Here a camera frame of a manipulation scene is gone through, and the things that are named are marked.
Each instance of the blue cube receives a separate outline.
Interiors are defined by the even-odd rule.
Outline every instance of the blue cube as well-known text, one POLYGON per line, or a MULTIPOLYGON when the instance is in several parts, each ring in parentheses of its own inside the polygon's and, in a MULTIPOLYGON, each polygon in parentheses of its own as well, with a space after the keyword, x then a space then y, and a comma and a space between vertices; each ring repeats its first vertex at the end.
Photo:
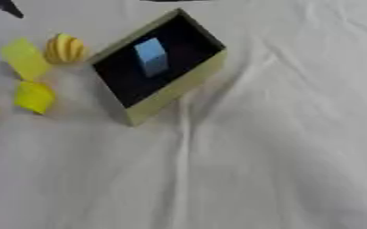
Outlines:
POLYGON ((141 67, 147 77, 153 77, 168 69, 166 50, 157 38, 152 38, 135 46, 141 67))

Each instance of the white cloth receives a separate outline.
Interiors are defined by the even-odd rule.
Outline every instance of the white cloth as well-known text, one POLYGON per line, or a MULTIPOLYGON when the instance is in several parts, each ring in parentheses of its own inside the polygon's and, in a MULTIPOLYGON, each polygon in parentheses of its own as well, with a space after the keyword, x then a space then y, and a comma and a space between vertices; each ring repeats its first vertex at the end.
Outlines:
POLYGON ((0 64, 0 229, 367 229, 367 0, 15 3, 0 46, 67 32, 96 53, 183 7, 229 57, 138 128, 88 67, 48 74, 38 116, 0 64))

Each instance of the open box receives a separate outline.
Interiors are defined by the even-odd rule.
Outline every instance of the open box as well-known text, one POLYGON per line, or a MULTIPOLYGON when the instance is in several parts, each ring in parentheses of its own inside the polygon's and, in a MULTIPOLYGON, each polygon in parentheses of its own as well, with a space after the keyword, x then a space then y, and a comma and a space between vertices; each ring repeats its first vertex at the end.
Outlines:
POLYGON ((218 71, 226 47, 184 10, 176 9, 92 59, 94 69, 121 102, 131 125, 138 125, 163 106, 218 71), (168 71, 148 78, 134 46, 157 38, 166 50, 168 71))

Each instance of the yellow block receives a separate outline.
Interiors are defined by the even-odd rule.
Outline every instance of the yellow block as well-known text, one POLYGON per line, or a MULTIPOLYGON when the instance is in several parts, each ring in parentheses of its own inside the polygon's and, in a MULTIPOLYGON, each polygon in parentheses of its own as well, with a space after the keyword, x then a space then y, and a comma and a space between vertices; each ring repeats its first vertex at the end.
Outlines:
POLYGON ((40 50, 26 38, 16 39, 3 47, 1 55, 26 81, 34 81, 51 68, 40 50))
POLYGON ((53 90, 44 83, 22 81, 16 90, 15 105, 41 115, 54 101, 53 90))

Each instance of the striped ball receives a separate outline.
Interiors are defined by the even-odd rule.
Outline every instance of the striped ball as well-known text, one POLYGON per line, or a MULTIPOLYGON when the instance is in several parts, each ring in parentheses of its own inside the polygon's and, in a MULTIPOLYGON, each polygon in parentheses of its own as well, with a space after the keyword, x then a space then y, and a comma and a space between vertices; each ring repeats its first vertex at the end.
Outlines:
POLYGON ((87 53, 79 39, 60 33, 47 42, 45 56, 51 64, 72 64, 82 61, 87 53))

